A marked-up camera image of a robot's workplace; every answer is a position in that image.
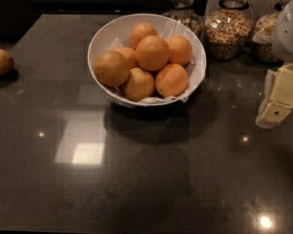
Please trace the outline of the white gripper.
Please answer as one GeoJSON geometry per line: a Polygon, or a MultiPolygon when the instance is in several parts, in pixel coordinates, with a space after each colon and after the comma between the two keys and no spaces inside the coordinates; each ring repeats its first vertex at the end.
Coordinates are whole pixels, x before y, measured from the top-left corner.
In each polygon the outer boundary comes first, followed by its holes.
{"type": "MultiPolygon", "coordinates": [[[[274,24],[272,53],[284,61],[293,61],[293,0],[283,8],[274,24]]],[[[268,70],[264,94],[255,122],[269,129],[280,125],[293,110],[293,62],[286,62],[277,71],[268,70]]]]}

